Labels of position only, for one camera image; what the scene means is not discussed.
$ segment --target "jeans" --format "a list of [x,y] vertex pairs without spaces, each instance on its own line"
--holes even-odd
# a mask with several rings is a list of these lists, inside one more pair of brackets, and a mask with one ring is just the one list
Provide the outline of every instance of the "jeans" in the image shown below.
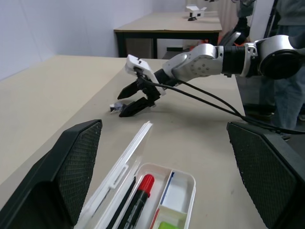
[[[277,35],[297,36],[305,26],[279,26]],[[305,101],[305,65],[297,74],[281,80],[262,78],[259,103],[275,105],[272,124],[286,129],[295,129],[297,117]]]

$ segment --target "person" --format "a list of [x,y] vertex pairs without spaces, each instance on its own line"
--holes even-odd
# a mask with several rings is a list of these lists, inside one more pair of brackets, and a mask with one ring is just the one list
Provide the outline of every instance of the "person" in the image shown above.
[[[297,36],[305,31],[305,0],[279,0],[276,9],[281,16],[277,35]],[[295,129],[305,101],[305,65],[288,79],[263,77],[259,94],[260,104],[276,106],[273,125]]]

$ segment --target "black marker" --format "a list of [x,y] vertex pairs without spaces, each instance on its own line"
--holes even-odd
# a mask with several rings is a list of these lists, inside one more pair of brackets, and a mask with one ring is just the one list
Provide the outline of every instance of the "black marker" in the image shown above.
[[122,211],[124,205],[126,204],[126,201],[128,200],[129,195],[130,195],[131,192],[132,192],[132,189],[133,189],[134,185],[135,185],[135,177],[133,178],[132,184],[130,185],[129,189],[127,190],[127,192],[126,192],[124,198],[122,199],[122,201],[121,201],[121,203],[120,203],[118,209],[116,209],[116,211],[115,211],[115,213],[114,213],[114,215],[113,215],[113,218],[111,219],[111,221],[110,221],[110,223],[108,224],[108,226],[106,227],[106,229],[111,229],[111,228],[113,228],[113,226],[114,226],[114,224],[115,224],[117,218],[119,217],[119,215],[120,215],[120,213],[121,213],[121,211]]
[[133,229],[135,228],[138,219],[142,213],[146,200],[150,196],[150,191],[153,187],[154,177],[150,174],[144,176],[138,190],[134,194],[126,213],[119,224],[118,229]]

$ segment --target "white wall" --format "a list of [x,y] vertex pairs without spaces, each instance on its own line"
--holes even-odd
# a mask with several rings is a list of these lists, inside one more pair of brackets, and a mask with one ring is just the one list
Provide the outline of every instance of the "white wall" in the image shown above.
[[[156,12],[184,12],[186,0],[161,0],[155,1],[154,11]],[[166,54],[167,47],[182,47],[183,40],[158,39],[158,59]]]
[[0,80],[55,54],[117,56],[113,29],[156,0],[0,0]]
[[233,29],[238,22],[236,4],[231,0],[218,1],[218,15],[223,28],[221,36]]
[[252,15],[250,41],[264,38],[274,0],[257,0]]

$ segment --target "beige tabletop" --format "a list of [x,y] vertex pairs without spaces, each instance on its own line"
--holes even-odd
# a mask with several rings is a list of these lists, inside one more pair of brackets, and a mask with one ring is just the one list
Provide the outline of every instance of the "beige tabletop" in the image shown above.
[[206,12],[196,21],[188,21],[188,12],[152,13],[123,25],[115,32],[220,32],[218,13]]
[[[57,56],[0,82],[0,105],[5,108],[0,112],[0,206],[63,130],[99,118],[103,128],[87,197],[91,196],[140,127],[151,121],[143,162],[182,170],[196,179],[189,228],[265,228],[243,186],[226,131],[226,123],[238,119],[172,91],[155,108],[134,117],[110,114],[109,104],[135,79],[120,71],[124,61]],[[148,63],[158,70],[164,60]],[[191,83],[244,112],[234,77],[217,75]],[[141,96],[138,93],[125,102]]]

